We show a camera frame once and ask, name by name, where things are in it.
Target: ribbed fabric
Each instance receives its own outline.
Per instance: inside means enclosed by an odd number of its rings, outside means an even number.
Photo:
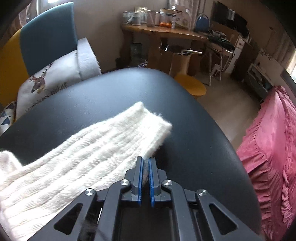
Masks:
[[[2,173],[13,171],[0,183],[1,224],[12,240],[26,241],[85,189],[102,190],[122,179],[137,156],[158,149],[171,128],[138,102],[27,166],[1,152],[0,163],[9,165],[0,166]]]

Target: wooden desk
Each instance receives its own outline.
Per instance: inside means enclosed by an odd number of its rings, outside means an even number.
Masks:
[[[191,39],[201,42],[206,42],[207,36],[203,33],[179,29],[179,28],[164,28],[160,26],[148,27],[141,25],[122,25],[121,29],[124,35],[124,43],[120,51],[120,58],[123,65],[127,65],[130,60],[131,43],[133,41],[133,33],[145,33],[149,36],[150,46],[148,53],[148,68],[156,69],[158,64],[160,42],[166,45],[168,38]]]

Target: wooden table top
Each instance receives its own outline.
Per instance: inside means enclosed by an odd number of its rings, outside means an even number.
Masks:
[[[123,30],[145,33],[148,35],[156,34],[161,38],[181,38],[181,39],[192,39],[206,42],[207,36],[203,33],[196,33],[180,28],[164,28],[160,26],[149,27],[146,24],[141,25],[122,25]]]

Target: metal screw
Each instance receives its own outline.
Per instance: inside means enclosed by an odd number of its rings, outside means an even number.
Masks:
[[[84,191],[84,194],[85,194],[86,196],[91,196],[91,195],[94,194],[94,189],[91,189],[91,188],[86,189],[86,190]]]
[[[167,180],[164,180],[164,181],[163,181],[163,184],[164,184],[165,186],[170,186],[170,185],[172,185],[172,181],[169,180],[169,179],[167,179]]]
[[[205,196],[205,195],[207,195],[207,191],[206,191],[205,189],[199,189],[199,190],[197,191],[197,193],[198,193],[198,195],[200,195],[200,196]]]
[[[122,186],[127,186],[127,185],[129,184],[129,180],[127,180],[127,179],[122,179],[122,180],[120,181],[120,184],[121,184]]]

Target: triangular cutout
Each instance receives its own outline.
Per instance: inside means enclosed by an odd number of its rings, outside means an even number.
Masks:
[[[218,229],[222,235],[226,235],[237,229],[237,226],[214,204],[210,204],[210,210],[214,216]]]
[[[77,203],[65,216],[55,223],[54,229],[69,235],[73,230],[82,206],[82,203]]]

